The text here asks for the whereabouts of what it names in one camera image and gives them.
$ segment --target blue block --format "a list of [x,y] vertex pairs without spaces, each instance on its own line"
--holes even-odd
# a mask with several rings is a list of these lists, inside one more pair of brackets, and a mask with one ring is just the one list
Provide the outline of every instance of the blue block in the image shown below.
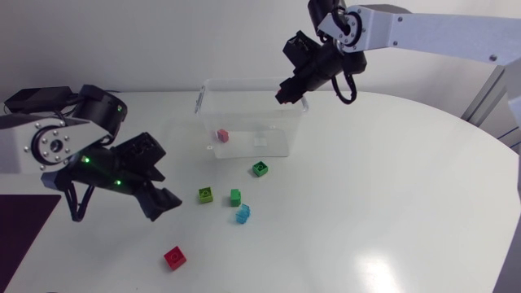
[[248,207],[246,204],[241,204],[241,207],[239,208],[239,211],[244,211],[247,213],[247,216],[250,216],[250,207]]
[[248,207],[246,204],[241,204],[239,210],[235,213],[235,220],[240,224],[244,224],[249,217],[250,207]]
[[236,220],[239,224],[244,224],[244,223],[246,223],[247,217],[245,217],[245,216],[240,216],[240,215],[235,215],[235,220]]

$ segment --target plastic container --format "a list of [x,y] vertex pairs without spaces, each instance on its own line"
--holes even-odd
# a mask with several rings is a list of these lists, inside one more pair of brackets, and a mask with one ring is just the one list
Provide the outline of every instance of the plastic container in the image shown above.
[[[203,120],[219,159],[284,157],[290,155],[300,118],[308,110],[302,98],[279,104],[275,94],[280,78],[207,80],[195,113]],[[217,132],[228,133],[227,142]]]

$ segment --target lime green block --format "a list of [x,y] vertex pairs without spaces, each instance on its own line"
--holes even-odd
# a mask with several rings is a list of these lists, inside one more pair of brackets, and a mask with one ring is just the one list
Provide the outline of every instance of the lime green block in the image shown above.
[[206,187],[199,190],[199,202],[200,203],[209,203],[213,201],[212,189],[210,187]]
[[231,190],[230,202],[232,207],[241,205],[241,192],[239,190]]

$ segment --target red block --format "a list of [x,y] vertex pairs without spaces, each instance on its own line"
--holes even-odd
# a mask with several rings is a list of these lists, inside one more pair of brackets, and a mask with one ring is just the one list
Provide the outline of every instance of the red block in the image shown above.
[[174,247],[173,250],[164,255],[164,258],[172,270],[176,270],[182,264],[186,263],[186,258],[179,247]]
[[224,129],[220,129],[219,131],[217,131],[217,137],[222,142],[228,142],[228,140],[230,139],[230,137],[228,136],[228,131]]

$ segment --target black cable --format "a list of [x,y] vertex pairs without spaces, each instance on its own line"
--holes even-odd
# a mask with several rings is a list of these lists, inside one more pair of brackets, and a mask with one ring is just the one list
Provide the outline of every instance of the black cable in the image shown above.
[[66,116],[66,117],[71,115],[76,110],[77,107],[78,107],[78,105],[74,106],[74,108],[71,111],[65,112],[63,115]]
[[516,146],[518,146],[519,144],[521,144],[521,142],[516,142],[515,144],[511,145],[510,148],[516,147]]
[[83,195],[83,199],[81,200],[81,204],[77,212],[78,221],[83,220],[83,217],[85,216],[85,211],[87,210],[87,205],[89,204],[90,196],[92,196],[93,192],[94,186],[89,186],[85,191],[85,194]]
[[65,116],[63,115],[62,112],[60,112],[58,110],[54,110],[54,113],[57,115],[58,118],[61,119],[61,121],[65,122],[67,124],[67,121],[65,121]]
[[519,128],[519,126],[513,128],[511,131],[509,131],[509,132],[507,132],[507,133],[501,135],[501,136],[500,136],[499,138],[497,138],[497,139],[502,139],[502,138],[504,138],[505,136],[509,135],[510,133],[512,133],[513,131],[515,131],[515,130],[518,129],[518,128]]
[[94,186],[89,186],[83,195],[83,199],[81,203],[78,205],[78,198],[76,194],[76,188],[74,188],[74,183],[71,182],[65,193],[65,199],[67,200],[68,208],[71,212],[71,218],[73,221],[79,222],[83,220],[85,216],[85,212],[87,210],[87,205],[89,204],[90,197],[94,192]]
[[342,33],[344,33],[345,36],[348,36],[351,33],[351,27],[349,27],[344,22],[342,22],[342,20],[339,17],[340,11],[345,12],[345,8],[339,7],[339,6],[333,8],[333,11],[331,12],[331,16],[333,17],[333,22],[335,23],[337,28],[340,28]]
[[340,92],[339,83],[336,80],[336,77],[331,78],[331,84],[333,84],[333,89],[335,90],[336,95],[339,97],[340,101],[342,103],[350,105],[352,102],[354,102],[357,99],[357,86],[355,85],[355,81],[352,78],[351,74],[345,74],[346,82],[349,85],[349,89],[351,90],[351,99],[346,99],[342,92]]
[[329,36],[320,36],[320,42],[327,43],[331,38]]

